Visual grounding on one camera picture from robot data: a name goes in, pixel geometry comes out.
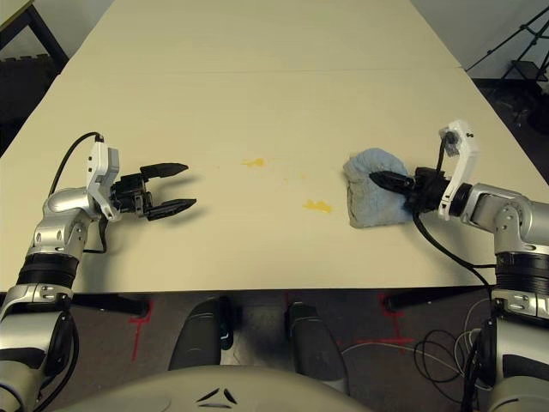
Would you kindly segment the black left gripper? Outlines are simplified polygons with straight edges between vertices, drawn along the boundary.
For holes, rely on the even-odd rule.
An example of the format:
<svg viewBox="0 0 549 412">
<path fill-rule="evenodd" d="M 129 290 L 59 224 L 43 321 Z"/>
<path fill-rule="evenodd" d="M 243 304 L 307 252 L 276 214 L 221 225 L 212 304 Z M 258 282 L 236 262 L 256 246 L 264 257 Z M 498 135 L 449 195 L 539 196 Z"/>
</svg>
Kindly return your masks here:
<svg viewBox="0 0 549 412">
<path fill-rule="evenodd" d="M 169 162 L 140 167 L 139 173 L 124 175 L 111 186 L 110 199 L 120 213 L 133 213 L 149 221 L 181 213 L 196 204 L 196 199 L 174 199 L 153 206 L 147 190 L 149 178 L 167 178 L 186 171 L 185 164 Z"/>
</svg>

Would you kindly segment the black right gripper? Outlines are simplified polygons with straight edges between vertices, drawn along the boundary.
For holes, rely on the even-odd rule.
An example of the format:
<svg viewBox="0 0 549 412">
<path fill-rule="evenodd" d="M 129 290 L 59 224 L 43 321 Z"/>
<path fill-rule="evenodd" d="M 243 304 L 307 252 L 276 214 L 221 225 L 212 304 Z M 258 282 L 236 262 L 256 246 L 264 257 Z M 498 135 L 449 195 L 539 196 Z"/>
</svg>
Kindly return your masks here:
<svg viewBox="0 0 549 412">
<path fill-rule="evenodd" d="M 423 214 L 438 209 L 449 184 L 444 171 L 430 167 L 417 167 L 413 178 L 391 171 L 370 173 L 369 177 L 386 191 L 407 194 L 404 207 L 412 214 Z"/>
</svg>

